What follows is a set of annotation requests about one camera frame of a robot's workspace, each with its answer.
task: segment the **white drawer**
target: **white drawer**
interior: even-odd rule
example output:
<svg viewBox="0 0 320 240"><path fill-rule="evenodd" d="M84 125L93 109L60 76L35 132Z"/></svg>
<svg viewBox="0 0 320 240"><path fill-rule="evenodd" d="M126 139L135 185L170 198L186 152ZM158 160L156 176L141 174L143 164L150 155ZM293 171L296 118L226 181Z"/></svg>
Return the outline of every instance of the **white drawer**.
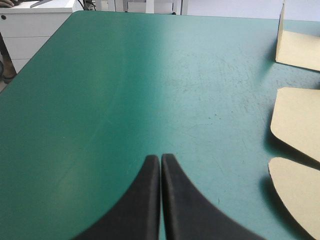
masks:
<svg viewBox="0 0 320 240"><path fill-rule="evenodd" d="M0 18L3 38L50 37L67 20L71 12L55 13L4 13Z"/></svg>
<svg viewBox="0 0 320 240"><path fill-rule="evenodd" d="M20 72L20 70L29 62L30 59L15 59L12 60L14 69L16 73Z"/></svg>
<svg viewBox="0 0 320 240"><path fill-rule="evenodd" d="M12 60L30 59L46 43L48 36L4 37L3 41Z"/></svg>

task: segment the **white wall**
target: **white wall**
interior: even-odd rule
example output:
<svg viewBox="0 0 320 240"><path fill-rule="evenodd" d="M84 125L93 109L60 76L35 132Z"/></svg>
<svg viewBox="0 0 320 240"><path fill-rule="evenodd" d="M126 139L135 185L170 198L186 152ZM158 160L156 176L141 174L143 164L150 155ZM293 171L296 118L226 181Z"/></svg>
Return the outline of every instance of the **white wall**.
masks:
<svg viewBox="0 0 320 240"><path fill-rule="evenodd" d="M278 19L282 0L189 0L188 15ZM320 22L320 0L286 0L285 19Z"/></svg>

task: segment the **green table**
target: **green table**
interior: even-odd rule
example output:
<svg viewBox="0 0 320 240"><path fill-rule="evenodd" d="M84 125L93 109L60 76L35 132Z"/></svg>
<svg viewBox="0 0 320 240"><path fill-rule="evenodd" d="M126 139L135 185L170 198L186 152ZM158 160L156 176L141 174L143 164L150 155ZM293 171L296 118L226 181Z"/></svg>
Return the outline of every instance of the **green table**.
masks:
<svg viewBox="0 0 320 240"><path fill-rule="evenodd" d="M320 22L287 21L320 34ZM144 157L174 153L218 208L266 239L307 239L275 193L277 20L77 12L0 94L0 236L67 240L107 212ZM160 239L164 240L163 224Z"/></svg>

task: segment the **paper piece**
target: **paper piece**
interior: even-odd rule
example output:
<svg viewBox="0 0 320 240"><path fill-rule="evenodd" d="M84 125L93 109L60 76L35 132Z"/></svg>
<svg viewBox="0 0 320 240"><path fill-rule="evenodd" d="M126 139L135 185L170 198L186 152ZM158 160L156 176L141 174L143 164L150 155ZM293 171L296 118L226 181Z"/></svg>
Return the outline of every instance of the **paper piece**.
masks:
<svg viewBox="0 0 320 240"><path fill-rule="evenodd" d="M271 132L281 141L320 162L320 90L278 89Z"/></svg>
<svg viewBox="0 0 320 240"><path fill-rule="evenodd" d="M284 30L283 3L276 44L275 61L320 71L320 37Z"/></svg>
<svg viewBox="0 0 320 240"><path fill-rule="evenodd" d="M276 157L269 162L273 185L294 219L320 239L320 171Z"/></svg>

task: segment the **white cabinet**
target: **white cabinet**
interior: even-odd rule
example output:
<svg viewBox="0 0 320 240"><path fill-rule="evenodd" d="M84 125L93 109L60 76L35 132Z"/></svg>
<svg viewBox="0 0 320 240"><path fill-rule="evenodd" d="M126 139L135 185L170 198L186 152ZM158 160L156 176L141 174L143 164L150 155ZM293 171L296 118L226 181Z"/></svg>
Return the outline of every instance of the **white cabinet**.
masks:
<svg viewBox="0 0 320 240"><path fill-rule="evenodd" d="M76 11L77 0L53 0L30 8L37 1L0 8L0 32L17 72Z"/></svg>

